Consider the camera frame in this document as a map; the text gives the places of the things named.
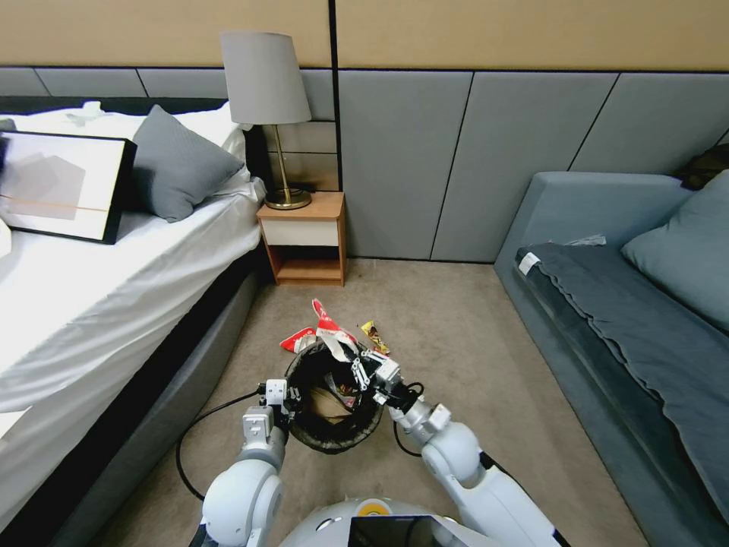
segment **table lamp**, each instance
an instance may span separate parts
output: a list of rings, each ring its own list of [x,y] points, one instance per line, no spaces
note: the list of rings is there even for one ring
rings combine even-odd
[[[221,35],[232,121],[272,125],[283,187],[266,196],[273,209],[298,209],[311,202],[307,191],[290,188],[283,165],[278,124],[311,119],[304,81],[290,36],[261,32]]]

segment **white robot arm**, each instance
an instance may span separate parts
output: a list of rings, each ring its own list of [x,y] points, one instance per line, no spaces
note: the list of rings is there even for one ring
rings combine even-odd
[[[352,363],[361,389],[422,447],[426,467],[456,503],[465,526],[505,547],[569,544],[537,505],[480,447],[466,425],[442,404],[430,405],[405,386],[392,359],[362,352]],[[243,416],[245,445],[238,461],[219,475],[203,502],[207,535],[219,545],[265,545],[282,497],[278,477],[285,453],[285,399],[297,397],[286,380],[269,380],[264,406]]]

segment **dark gray blanket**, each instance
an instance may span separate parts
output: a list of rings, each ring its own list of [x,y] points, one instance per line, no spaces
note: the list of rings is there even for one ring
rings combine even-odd
[[[605,341],[675,424],[729,522],[729,337],[656,288],[607,247],[520,249]]]

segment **white pillow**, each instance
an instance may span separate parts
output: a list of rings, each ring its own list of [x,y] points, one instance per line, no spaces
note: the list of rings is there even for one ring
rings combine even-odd
[[[243,168],[233,175],[215,195],[248,193],[251,173],[245,165],[245,133],[252,125],[234,123],[230,119],[230,105],[217,110],[175,114],[187,129],[217,144],[226,152],[243,160]],[[60,109],[30,115],[4,115],[15,122],[18,131],[78,134],[92,137],[117,137],[132,140],[146,116],[105,112],[98,101],[89,101],[79,109]]]

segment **framed picture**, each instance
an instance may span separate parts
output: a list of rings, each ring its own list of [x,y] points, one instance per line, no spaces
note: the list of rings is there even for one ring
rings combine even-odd
[[[0,218],[13,229],[113,244],[137,145],[127,139],[3,131]]]

